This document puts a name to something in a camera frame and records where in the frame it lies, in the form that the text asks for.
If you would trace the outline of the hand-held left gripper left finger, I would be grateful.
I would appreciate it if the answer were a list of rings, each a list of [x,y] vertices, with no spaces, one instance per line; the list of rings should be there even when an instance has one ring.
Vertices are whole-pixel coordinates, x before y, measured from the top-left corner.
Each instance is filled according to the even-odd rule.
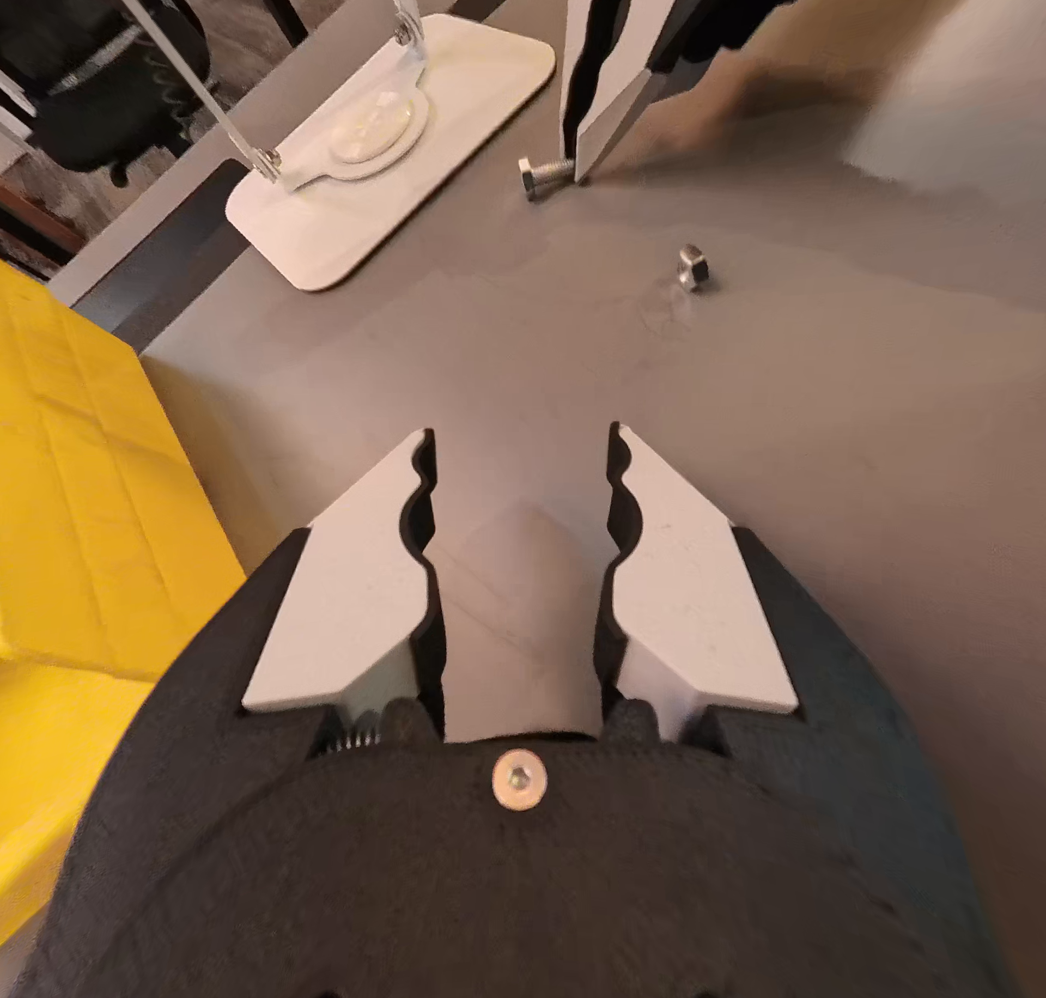
[[[405,697],[444,713],[436,484],[434,431],[417,429],[308,524],[243,708],[379,713]]]

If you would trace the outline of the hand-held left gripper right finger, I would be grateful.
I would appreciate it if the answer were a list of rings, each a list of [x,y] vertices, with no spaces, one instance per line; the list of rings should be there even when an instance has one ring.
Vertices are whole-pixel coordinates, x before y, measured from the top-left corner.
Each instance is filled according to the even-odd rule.
[[[727,515],[633,429],[612,424],[596,614],[602,721],[623,701],[682,741],[712,708],[791,717],[797,691]]]

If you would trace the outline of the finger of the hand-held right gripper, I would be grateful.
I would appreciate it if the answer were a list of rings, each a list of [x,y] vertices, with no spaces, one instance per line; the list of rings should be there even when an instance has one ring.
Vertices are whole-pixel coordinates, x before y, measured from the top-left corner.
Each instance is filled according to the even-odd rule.
[[[622,89],[614,107],[601,120],[608,134],[593,160],[575,159],[575,180],[579,184],[600,166],[649,105],[661,97],[668,76],[656,74],[650,65],[662,52],[663,39],[678,0],[623,0],[615,27],[616,45],[612,58],[621,73]]]
[[[567,160],[593,160],[605,143],[601,120],[622,89],[612,58],[622,1],[567,0],[560,96],[560,151]]]

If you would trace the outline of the steel hex bolt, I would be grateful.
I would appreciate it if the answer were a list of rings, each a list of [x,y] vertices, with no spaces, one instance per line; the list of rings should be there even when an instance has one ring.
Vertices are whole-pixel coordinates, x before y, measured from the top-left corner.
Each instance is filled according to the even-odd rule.
[[[526,201],[529,203],[537,202],[545,194],[573,183],[575,180],[575,160],[572,158],[535,165],[528,158],[524,157],[518,161],[518,169]]]

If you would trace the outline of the yellow divided plastic bin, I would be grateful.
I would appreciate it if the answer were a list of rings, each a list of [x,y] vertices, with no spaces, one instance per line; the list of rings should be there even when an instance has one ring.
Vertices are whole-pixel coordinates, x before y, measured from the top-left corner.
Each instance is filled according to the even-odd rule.
[[[136,353],[1,274],[1,942],[147,694],[245,580]]]

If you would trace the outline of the white stand with instruction sheet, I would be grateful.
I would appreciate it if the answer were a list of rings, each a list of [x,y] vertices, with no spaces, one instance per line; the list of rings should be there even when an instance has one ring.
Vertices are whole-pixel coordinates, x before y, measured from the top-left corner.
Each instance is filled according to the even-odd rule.
[[[242,133],[141,0],[121,0],[250,166],[232,227],[296,289],[340,283],[551,80],[548,44],[393,0],[397,29],[276,148]]]

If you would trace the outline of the black office chair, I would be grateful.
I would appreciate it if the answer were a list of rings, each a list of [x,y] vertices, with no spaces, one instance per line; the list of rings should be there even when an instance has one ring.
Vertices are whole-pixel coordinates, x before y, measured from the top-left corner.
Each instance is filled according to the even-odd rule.
[[[201,108],[123,0],[1,0],[2,73],[31,106],[29,141],[118,188],[151,150],[190,146]]]

